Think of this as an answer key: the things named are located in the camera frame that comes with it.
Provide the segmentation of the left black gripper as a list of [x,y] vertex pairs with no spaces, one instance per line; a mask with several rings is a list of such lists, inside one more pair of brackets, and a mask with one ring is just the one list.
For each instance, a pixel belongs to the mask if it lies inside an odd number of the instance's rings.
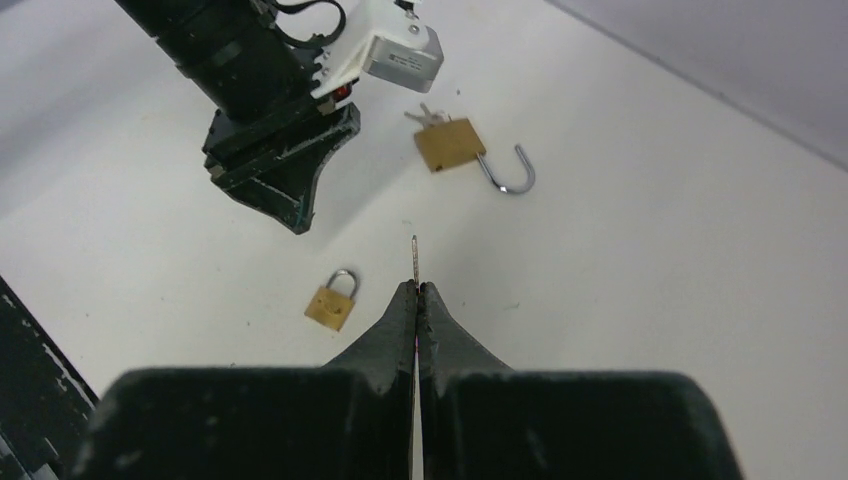
[[353,103],[328,114],[279,111],[252,123],[217,109],[202,145],[204,167],[230,198],[300,235],[311,228],[324,167],[360,130]]

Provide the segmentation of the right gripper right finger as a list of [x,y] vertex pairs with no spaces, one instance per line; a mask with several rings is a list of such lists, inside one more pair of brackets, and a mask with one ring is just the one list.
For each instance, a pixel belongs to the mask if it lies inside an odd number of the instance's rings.
[[428,479],[739,479],[720,416],[669,371],[514,369],[422,285],[417,337]]

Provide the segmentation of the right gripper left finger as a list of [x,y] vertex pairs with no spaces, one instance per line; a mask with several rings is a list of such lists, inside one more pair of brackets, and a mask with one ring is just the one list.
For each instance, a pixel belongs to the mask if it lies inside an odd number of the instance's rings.
[[88,423],[73,479],[408,479],[412,281],[319,367],[148,368],[123,374]]

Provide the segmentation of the small brass padlock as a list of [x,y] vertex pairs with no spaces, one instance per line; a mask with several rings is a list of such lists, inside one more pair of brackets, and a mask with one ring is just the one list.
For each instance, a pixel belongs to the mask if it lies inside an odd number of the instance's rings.
[[[342,277],[348,277],[352,282],[352,288],[347,294],[333,287]],[[339,332],[355,306],[358,290],[358,275],[349,269],[338,269],[316,290],[305,308],[304,315],[326,328]]]

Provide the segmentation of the silver keys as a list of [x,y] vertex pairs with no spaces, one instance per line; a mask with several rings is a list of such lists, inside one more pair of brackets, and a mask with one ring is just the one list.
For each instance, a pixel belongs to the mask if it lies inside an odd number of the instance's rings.
[[443,110],[432,110],[424,102],[419,104],[419,112],[405,111],[404,116],[422,126],[423,129],[428,129],[447,123],[451,117]]

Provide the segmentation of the large brass padlock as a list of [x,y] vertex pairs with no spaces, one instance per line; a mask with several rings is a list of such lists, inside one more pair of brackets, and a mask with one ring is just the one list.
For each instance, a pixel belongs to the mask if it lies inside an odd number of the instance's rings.
[[467,118],[423,129],[413,135],[415,146],[431,173],[437,173],[459,167],[475,161],[481,168],[487,181],[500,193],[523,195],[536,183],[536,171],[525,149],[515,144],[514,152],[525,172],[521,185],[508,185],[501,182],[487,161],[487,149]]

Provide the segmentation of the small silver key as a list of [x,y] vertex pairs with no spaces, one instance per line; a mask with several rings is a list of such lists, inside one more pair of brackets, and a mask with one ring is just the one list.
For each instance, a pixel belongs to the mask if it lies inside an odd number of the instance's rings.
[[412,253],[412,265],[413,265],[413,280],[415,282],[416,291],[420,291],[420,261],[419,261],[419,247],[418,247],[418,238],[417,235],[413,234],[411,237],[411,253]]

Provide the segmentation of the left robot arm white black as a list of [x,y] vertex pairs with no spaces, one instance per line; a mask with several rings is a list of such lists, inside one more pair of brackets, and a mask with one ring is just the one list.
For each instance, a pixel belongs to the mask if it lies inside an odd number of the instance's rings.
[[314,60],[342,32],[287,35],[306,1],[132,1],[120,8],[215,104],[202,145],[211,182],[295,235],[312,225],[319,176],[361,130],[346,83],[317,98]]

